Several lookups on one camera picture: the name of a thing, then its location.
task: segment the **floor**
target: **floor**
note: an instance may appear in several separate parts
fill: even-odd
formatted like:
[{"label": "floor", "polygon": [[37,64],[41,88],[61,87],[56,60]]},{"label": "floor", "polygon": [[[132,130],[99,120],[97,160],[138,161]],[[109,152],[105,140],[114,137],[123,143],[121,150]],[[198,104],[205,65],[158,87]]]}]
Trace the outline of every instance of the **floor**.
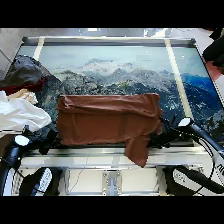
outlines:
[{"label": "floor", "polygon": [[[22,37],[24,36],[135,36],[135,37],[170,37],[170,38],[195,38],[198,44],[200,52],[210,45],[213,40],[209,38],[211,34],[210,31],[206,31],[200,28],[0,28],[0,49],[4,52],[5,56],[0,52],[0,79],[4,77],[7,66],[9,65],[10,59],[13,59],[16,50],[20,44]],[[224,78],[220,77],[216,80],[217,85],[220,88],[221,94],[222,92],[221,86],[224,84]],[[72,181],[75,183],[77,179],[77,174],[79,171],[73,171]],[[85,175],[81,176],[81,180],[83,179],[83,185],[81,182],[76,187],[79,188],[81,186],[89,186],[89,183],[86,183]],[[154,190],[154,182],[148,184],[147,188]]]}]

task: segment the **brown towel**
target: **brown towel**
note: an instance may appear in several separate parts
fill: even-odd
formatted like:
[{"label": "brown towel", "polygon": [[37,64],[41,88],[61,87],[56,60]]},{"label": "brown towel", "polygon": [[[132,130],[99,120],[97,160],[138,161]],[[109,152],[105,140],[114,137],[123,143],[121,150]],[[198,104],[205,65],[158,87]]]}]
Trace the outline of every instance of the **brown towel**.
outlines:
[{"label": "brown towel", "polygon": [[158,102],[158,94],[61,96],[57,108],[61,143],[125,142],[126,156],[143,167],[149,134],[162,130]]}]

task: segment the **white cloth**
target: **white cloth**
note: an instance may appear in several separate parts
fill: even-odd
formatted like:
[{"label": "white cloth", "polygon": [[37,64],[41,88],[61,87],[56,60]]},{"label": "white cloth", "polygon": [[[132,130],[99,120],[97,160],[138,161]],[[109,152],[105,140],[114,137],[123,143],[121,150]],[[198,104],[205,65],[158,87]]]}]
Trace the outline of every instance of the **white cloth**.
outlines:
[{"label": "white cloth", "polygon": [[21,89],[18,92],[13,93],[8,96],[9,100],[12,98],[21,98],[21,99],[27,100],[28,102],[30,102],[32,104],[38,103],[36,94],[29,91],[28,89]]},{"label": "white cloth", "polygon": [[[8,100],[5,91],[0,91],[0,131],[22,131],[25,125],[29,125],[34,132],[50,123],[51,117],[43,109],[21,98]],[[13,131],[0,132],[0,138],[6,134],[18,134]]]}]

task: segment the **glass surface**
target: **glass surface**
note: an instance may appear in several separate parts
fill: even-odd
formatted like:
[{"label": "glass surface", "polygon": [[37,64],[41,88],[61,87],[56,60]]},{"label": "glass surface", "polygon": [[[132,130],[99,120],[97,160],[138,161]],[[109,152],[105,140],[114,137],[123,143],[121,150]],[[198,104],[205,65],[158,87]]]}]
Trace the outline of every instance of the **glass surface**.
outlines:
[{"label": "glass surface", "polygon": [[[31,46],[18,54],[33,56]],[[195,48],[172,47],[196,122],[216,140],[223,140],[223,109]],[[44,46],[39,61],[51,76],[36,93],[37,107],[57,120],[60,94],[158,93],[163,117],[177,122],[185,115],[166,47]]]}]

